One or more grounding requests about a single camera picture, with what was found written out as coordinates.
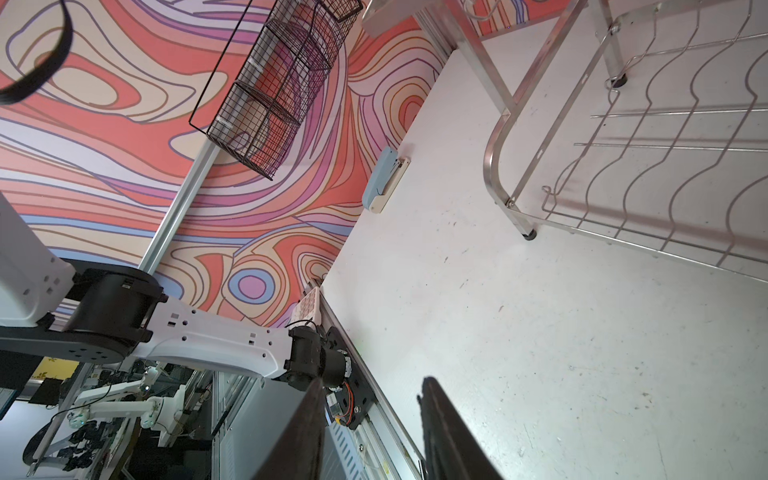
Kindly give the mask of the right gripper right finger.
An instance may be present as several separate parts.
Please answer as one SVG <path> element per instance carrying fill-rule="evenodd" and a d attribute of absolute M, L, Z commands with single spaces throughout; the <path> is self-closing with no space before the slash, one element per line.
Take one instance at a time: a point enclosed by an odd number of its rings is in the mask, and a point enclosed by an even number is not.
<path fill-rule="evenodd" d="M 501 479 L 436 378 L 418 397 L 426 479 Z"/>

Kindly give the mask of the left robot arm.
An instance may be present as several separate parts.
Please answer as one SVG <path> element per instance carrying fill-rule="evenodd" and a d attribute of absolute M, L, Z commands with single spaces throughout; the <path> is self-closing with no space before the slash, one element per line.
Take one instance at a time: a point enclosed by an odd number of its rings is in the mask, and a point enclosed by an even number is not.
<path fill-rule="evenodd" d="M 311 327 L 262 327 L 172 298 L 133 267 L 62 259 L 1 201 L 1 348 L 109 364 L 130 356 L 189 368 L 336 388 L 349 356 Z"/>

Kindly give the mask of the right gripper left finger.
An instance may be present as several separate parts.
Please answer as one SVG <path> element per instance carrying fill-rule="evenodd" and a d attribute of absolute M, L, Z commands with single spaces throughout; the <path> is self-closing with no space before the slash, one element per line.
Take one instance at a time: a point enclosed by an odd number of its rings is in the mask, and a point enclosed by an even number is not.
<path fill-rule="evenodd" d="M 253 479 L 319 479 L 325 428 L 325 389 L 315 379 Z"/>

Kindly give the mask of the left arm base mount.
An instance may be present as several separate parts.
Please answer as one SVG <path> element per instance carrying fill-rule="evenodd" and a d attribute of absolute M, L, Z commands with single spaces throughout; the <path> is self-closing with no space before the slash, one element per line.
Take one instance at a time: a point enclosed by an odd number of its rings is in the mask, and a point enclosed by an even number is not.
<path fill-rule="evenodd" d="M 334 394 L 340 412 L 335 414 L 339 422 L 354 431 L 368 416 L 371 408 L 377 403 L 371 383 L 361 370 L 361 365 L 353 359 L 352 348 L 344 341 L 337 327 L 327 331 L 326 345 L 328 353 L 341 355 L 341 382 L 333 385 L 330 391 Z"/>

